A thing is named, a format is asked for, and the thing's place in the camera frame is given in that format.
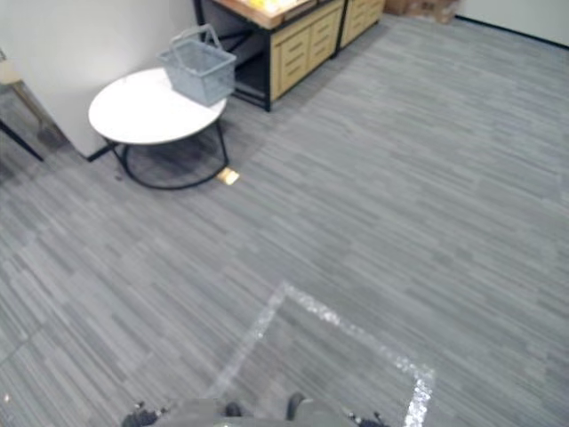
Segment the wooden countertop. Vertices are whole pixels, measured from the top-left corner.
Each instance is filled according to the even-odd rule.
[[[294,4],[286,8],[280,8],[275,12],[268,12],[257,9],[246,1],[241,0],[213,0],[222,4],[233,12],[243,16],[244,18],[255,22],[260,27],[273,29],[281,25],[286,20],[306,11],[315,6],[317,0],[297,0]]]

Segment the small sticker on floor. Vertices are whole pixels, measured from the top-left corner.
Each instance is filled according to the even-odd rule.
[[[217,179],[227,185],[233,185],[239,179],[239,173],[226,167],[217,174]]]

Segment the gray plastic basket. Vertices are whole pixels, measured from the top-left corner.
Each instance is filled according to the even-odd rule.
[[[205,33],[202,42],[196,35]],[[188,29],[158,55],[172,89],[205,106],[227,98],[235,89],[236,56],[225,52],[210,24]]]

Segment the black metal frame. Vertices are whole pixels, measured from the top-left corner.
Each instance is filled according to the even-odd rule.
[[[2,120],[0,120],[0,130],[6,133],[10,138],[14,140],[14,142],[20,145],[24,150],[26,150],[37,160],[39,160],[40,162],[44,161],[42,157],[39,154],[37,154],[37,152],[34,149],[32,149],[27,142],[25,142],[16,132],[14,132],[10,127],[8,127],[8,125]]]
[[[204,178],[200,178],[197,181],[192,181],[192,182],[189,182],[186,184],[181,184],[181,185],[171,185],[171,186],[169,186],[169,185],[156,185],[156,184],[153,184],[151,182],[143,181],[140,177],[138,177],[134,174],[134,172],[132,171],[131,167],[128,164],[128,153],[130,153],[131,148],[134,146],[134,144],[123,144],[124,145],[123,151],[121,153],[119,153],[117,150],[117,146],[120,144],[120,142],[110,141],[107,138],[105,138],[105,142],[107,143],[109,149],[111,151],[113,151],[113,153],[115,154],[115,157],[118,160],[118,163],[123,167],[124,172],[128,175],[129,178],[131,178],[133,181],[135,181],[139,185],[146,187],[148,189],[164,189],[164,190],[189,189],[191,187],[195,187],[197,185],[200,185],[200,184],[203,184],[205,182],[212,180],[221,171],[223,171],[223,169],[225,169],[229,165],[229,157],[228,157],[228,152],[225,148],[225,141],[223,140],[223,131],[221,130],[220,120],[217,119],[214,122],[214,125],[215,125],[215,128],[217,130],[217,134],[218,134],[218,137],[220,140],[221,154],[223,155],[222,165],[219,168],[217,168],[214,172],[205,176]]]
[[[193,0],[193,1],[194,1],[194,10],[196,11],[197,24],[198,25],[204,25],[206,23],[205,15],[204,15],[204,5],[202,3],[204,0]],[[317,5],[315,5],[314,7],[308,8],[306,11],[299,13],[298,15],[294,16],[290,20],[287,20],[283,24],[279,25],[276,28],[272,28],[272,29],[263,28],[263,27],[257,25],[256,23],[248,20],[246,17],[240,15],[239,13],[232,11],[228,7],[225,7],[222,4],[219,4],[215,1],[212,1],[211,3],[213,5],[222,9],[224,12],[233,16],[234,18],[237,18],[238,20],[243,22],[248,27],[248,29],[245,29],[245,30],[240,30],[240,31],[237,31],[235,33],[229,33],[229,34],[220,36],[220,40],[227,40],[230,38],[242,37],[237,42],[235,42],[233,45],[231,45],[228,48],[228,51],[230,51],[230,52],[235,51],[235,49],[237,47],[239,47],[243,43],[245,43],[254,34],[261,34],[262,39],[263,39],[262,51],[256,55],[253,55],[251,58],[243,61],[242,63],[240,63],[236,66],[236,69],[240,69],[240,68],[244,67],[245,65],[249,64],[251,61],[262,58],[262,60],[263,60],[263,88],[262,88],[262,91],[253,91],[253,90],[247,90],[246,88],[243,88],[243,87],[237,87],[236,90],[234,91],[233,95],[236,96],[237,98],[243,100],[243,101],[247,101],[251,104],[257,105],[258,107],[262,107],[265,109],[265,111],[270,112],[271,107],[272,107],[271,85],[270,85],[270,51],[271,51],[271,49],[270,49],[270,47],[271,47],[270,46],[270,38],[271,38],[271,35],[273,33],[276,33],[277,31],[280,31],[283,28],[286,28],[286,27],[292,25],[297,20],[301,20],[305,16],[311,14],[314,10],[321,8],[324,4],[328,4],[331,1],[332,0],[323,0],[323,1],[319,2]],[[346,10],[347,10],[347,4],[348,4],[348,2],[346,2],[344,4],[343,9],[342,9],[342,15],[341,15],[341,21],[340,21],[340,23],[341,23],[340,33],[338,34],[338,40],[336,41],[336,49],[334,50],[334,53],[331,56],[331,58],[335,58],[335,56],[338,54],[338,51],[340,50],[341,32],[343,31],[344,18],[345,18],[345,14],[346,14]]]

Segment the basket handle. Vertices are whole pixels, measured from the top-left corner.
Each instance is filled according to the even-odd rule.
[[[221,45],[220,39],[217,37],[215,29],[213,29],[212,27],[212,24],[204,24],[197,27],[185,29],[170,40],[170,52],[174,54],[176,60],[178,60],[178,63],[184,68],[188,67],[186,67],[183,59],[180,57],[180,54],[178,53],[178,49],[176,49],[176,42],[179,42],[184,38],[192,37],[198,34],[205,34],[205,39],[204,39],[205,43],[208,43],[209,40],[212,40],[213,44],[215,44],[215,47],[223,51],[223,46]]]

